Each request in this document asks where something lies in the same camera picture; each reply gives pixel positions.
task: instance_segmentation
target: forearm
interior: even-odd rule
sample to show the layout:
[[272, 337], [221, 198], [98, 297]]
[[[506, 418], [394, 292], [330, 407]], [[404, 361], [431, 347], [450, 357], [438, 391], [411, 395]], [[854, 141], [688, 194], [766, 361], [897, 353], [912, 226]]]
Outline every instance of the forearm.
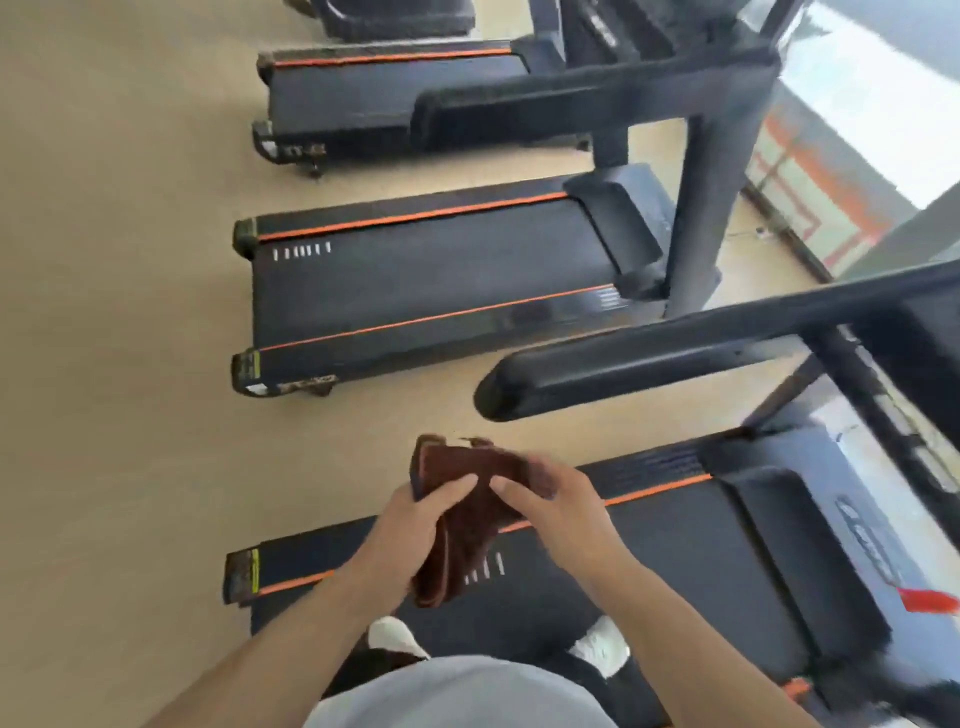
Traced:
[[372, 619], [349, 573], [318, 585], [145, 728], [301, 728]]
[[678, 728], [817, 725], [626, 548], [581, 581]]

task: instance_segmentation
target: person's left hand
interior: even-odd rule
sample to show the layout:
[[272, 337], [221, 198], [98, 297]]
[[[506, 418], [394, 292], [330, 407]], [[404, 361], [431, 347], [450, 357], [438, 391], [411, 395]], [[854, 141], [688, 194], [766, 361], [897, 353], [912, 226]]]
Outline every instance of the person's left hand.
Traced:
[[394, 491], [367, 540], [338, 573], [363, 592], [384, 617], [400, 605], [410, 580], [426, 560], [437, 535], [437, 520], [477, 484], [475, 474], [451, 480], [420, 501], [410, 483]]

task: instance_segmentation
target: beige floor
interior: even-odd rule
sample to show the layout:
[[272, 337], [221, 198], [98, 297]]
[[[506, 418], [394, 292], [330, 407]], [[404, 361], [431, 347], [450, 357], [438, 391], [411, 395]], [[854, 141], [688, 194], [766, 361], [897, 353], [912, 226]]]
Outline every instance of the beige floor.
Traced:
[[[481, 3], [489, 35], [518, 3]], [[733, 425], [789, 365], [511, 425], [471, 409], [479, 356], [251, 401], [235, 218], [588, 167], [525, 150], [343, 171], [319, 183], [249, 142], [258, 49], [316, 29], [279, 0], [10, 0], [0, 9], [0, 705], [7, 725], [130, 726], [244, 639], [219, 601], [225, 552], [374, 512], [417, 434], [484, 434], [573, 463]], [[637, 130], [676, 189], [683, 125]], [[739, 206], [731, 302], [804, 288]]]

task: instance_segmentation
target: exercise machine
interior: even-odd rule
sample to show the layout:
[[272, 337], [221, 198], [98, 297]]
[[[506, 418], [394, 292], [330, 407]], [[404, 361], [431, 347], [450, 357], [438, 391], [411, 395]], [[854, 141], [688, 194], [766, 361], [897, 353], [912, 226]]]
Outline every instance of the exercise machine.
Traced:
[[465, 36], [472, 0], [310, 0], [328, 35], [348, 43]]
[[[319, 5], [329, 7], [325, 0]], [[534, 32], [512, 41], [444, 40], [260, 54], [257, 74], [270, 99], [267, 119], [252, 125], [253, 148], [276, 164], [308, 164], [315, 177], [338, 159], [414, 151], [410, 121], [425, 90], [564, 70], [555, 0], [530, 0], [530, 9]], [[404, 4], [395, 9], [421, 11]]]
[[[703, 306], [780, 57], [753, 37], [663, 61], [585, 66], [421, 95], [423, 149], [590, 132], [593, 172], [240, 221], [253, 346], [232, 359], [252, 397]], [[627, 127], [687, 120], [676, 209]]]
[[[960, 185], [891, 234], [905, 242], [945, 234], [938, 217], [952, 212], [955, 219], [958, 197]], [[810, 413], [844, 396], [960, 548], [960, 487], [899, 414], [855, 337], [862, 330], [889, 339], [936, 310], [896, 350], [881, 341], [883, 357], [899, 360], [886, 374], [900, 381], [912, 366], [908, 386], [917, 370], [955, 383], [958, 301], [960, 261], [952, 261], [691, 313], [511, 354], [479, 384], [474, 401], [488, 419], [513, 420], [806, 352], [743, 426], [582, 470], [631, 552], [822, 721], [875, 725], [893, 712], [949, 728], [960, 724], [960, 634], [936, 608], [911, 604], [928, 588], [921, 569]], [[884, 328], [883, 320], [898, 323]], [[914, 358], [928, 352], [937, 355]], [[932, 390], [917, 391], [914, 403], [960, 445], [960, 389], [937, 392], [953, 406], [934, 408]], [[231, 553], [225, 601], [249, 607], [256, 632], [342, 565], [372, 523], [340, 523]], [[535, 660], [572, 643], [597, 617], [529, 528], [504, 529], [468, 582], [438, 609], [400, 607], [433, 655]], [[805, 689], [797, 690], [798, 678]], [[612, 685], [628, 706], [621, 725], [666, 724], [635, 666]]]

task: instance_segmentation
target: sneaker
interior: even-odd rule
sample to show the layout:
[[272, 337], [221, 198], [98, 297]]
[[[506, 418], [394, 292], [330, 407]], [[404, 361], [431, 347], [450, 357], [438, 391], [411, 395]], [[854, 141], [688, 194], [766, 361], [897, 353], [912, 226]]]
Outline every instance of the sneaker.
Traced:
[[367, 630], [367, 646], [370, 649], [386, 649], [390, 652], [405, 652], [408, 655], [430, 659], [410, 631], [410, 627], [396, 617], [381, 617]]
[[619, 672], [630, 659], [630, 646], [613, 620], [606, 616], [598, 619], [567, 651], [596, 667], [605, 680]]

